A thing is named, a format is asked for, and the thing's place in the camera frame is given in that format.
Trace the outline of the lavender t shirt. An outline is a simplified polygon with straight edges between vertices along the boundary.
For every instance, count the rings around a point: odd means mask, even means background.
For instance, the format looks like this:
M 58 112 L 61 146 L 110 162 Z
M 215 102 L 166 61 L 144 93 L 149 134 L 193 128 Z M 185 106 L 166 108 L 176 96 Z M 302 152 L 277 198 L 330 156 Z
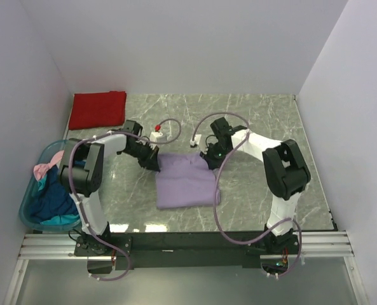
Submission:
M 198 152 L 158 155 L 156 207 L 160 210 L 212 206 L 220 202 L 216 176 Z

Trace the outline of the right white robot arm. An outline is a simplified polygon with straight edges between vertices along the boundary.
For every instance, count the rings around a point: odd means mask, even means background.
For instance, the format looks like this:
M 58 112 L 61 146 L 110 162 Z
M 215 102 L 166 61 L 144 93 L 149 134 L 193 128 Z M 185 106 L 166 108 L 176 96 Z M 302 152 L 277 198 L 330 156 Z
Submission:
M 264 137 L 250 130 L 248 125 L 232 127 L 225 118 L 219 118 L 210 125 L 217 139 L 207 144 L 206 137 L 198 135 L 195 127 L 190 146 L 198 146 L 200 156 L 210 170 L 218 169 L 216 180 L 228 159 L 237 151 L 261 161 L 268 188 L 272 194 L 270 216 L 265 231 L 258 237 L 239 241 L 229 237 L 222 229 L 217 217 L 216 204 L 213 204 L 214 220 L 220 234 L 236 245 L 248 245 L 264 240 L 267 251 L 277 254 L 286 246 L 286 239 L 293 237 L 293 227 L 299 227 L 294 216 L 301 193 L 311 180 L 311 174 L 302 152 L 295 140 L 279 141 Z

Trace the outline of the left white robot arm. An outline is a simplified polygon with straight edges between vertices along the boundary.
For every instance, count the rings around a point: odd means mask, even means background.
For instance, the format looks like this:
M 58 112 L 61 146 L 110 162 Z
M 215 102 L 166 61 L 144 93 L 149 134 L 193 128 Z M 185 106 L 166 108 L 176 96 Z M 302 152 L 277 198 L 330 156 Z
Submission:
M 106 236 L 109 224 L 99 198 L 104 161 L 112 155 L 127 154 L 147 170 L 158 172 L 159 147 L 150 138 L 141 138 L 142 125 L 125 121 L 122 128 L 109 130 L 84 141 L 71 138 L 66 142 L 58 170 L 58 181 L 70 194 L 81 218 L 82 230 L 93 235 L 89 247 L 97 255 L 107 254 L 112 240 Z

